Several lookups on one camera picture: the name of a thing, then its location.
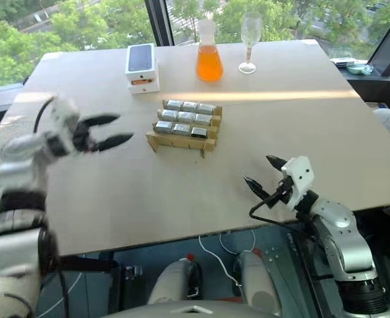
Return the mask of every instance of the orange liquid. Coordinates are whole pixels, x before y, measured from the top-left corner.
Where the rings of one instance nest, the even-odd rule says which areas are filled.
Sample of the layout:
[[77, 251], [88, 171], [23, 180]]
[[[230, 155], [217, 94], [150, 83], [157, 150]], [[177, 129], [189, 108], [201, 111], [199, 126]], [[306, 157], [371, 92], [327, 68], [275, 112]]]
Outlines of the orange liquid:
[[216, 46], [199, 47], [197, 56], [197, 75], [203, 81], [218, 81], [223, 73], [219, 52]]

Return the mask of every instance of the glass stem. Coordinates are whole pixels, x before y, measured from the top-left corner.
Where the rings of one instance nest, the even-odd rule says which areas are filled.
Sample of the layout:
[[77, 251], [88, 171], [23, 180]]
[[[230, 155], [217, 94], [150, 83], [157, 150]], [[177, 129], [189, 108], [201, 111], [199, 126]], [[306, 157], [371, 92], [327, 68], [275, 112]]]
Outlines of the glass stem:
[[246, 53], [246, 63], [250, 63], [250, 53], [252, 52], [252, 48], [248, 48], [248, 51]]

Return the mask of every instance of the wine glass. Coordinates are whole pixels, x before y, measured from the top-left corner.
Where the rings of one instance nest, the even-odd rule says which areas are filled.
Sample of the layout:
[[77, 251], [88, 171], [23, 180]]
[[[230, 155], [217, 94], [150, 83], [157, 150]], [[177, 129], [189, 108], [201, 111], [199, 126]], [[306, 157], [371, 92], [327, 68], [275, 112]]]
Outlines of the wine glass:
[[247, 46], [246, 61], [239, 65], [239, 71], [245, 74], [254, 73], [255, 64], [250, 61], [252, 47], [260, 41], [262, 33], [262, 16], [258, 12], [247, 12], [242, 22], [242, 42]]

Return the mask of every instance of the table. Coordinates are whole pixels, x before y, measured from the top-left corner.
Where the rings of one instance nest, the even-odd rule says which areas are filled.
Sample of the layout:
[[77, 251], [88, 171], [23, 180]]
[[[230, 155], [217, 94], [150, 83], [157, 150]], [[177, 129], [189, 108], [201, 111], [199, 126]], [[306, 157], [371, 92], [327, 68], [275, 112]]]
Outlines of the table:
[[[273, 191], [281, 174], [267, 154], [308, 156], [314, 191], [352, 210], [390, 204], [390, 134], [314, 40], [259, 43], [250, 75], [237, 70], [243, 44], [219, 45], [224, 76], [216, 83], [197, 79], [196, 47], [156, 52], [161, 91], [134, 96], [126, 89], [126, 50], [47, 54], [0, 124], [0, 146], [30, 133], [42, 102], [61, 91], [82, 116], [121, 114], [93, 129], [95, 138], [134, 132], [116, 149], [49, 168], [46, 203], [61, 255], [260, 225], [248, 217], [259, 199], [243, 176]], [[205, 159], [197, 150], [162, 146], [154, 153], [148, 145], [156, 109], [171, 98], [223, 106], [217, 147]], [[47, 114], [40, 131], [52, 127]], [[295, 219], [282, 203], [258, 213]]]

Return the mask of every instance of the window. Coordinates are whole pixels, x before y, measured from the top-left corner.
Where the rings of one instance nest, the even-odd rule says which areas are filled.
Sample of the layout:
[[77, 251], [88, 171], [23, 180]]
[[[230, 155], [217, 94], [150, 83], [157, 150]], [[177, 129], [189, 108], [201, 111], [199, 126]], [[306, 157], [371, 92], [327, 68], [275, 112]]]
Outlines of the window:
[[263, 17], [261, 41], [315, 38], [330, 58], [368, 60], [390, 28], [390, 0], [166, 0], [176, 45], [197, 42], [199, 19], [217, 23], [217, 43], [241, 42], [246, 11]]
[[0, 1], [0, 85], [29, 76], [48, 52], [154, 42], [144, 0]]

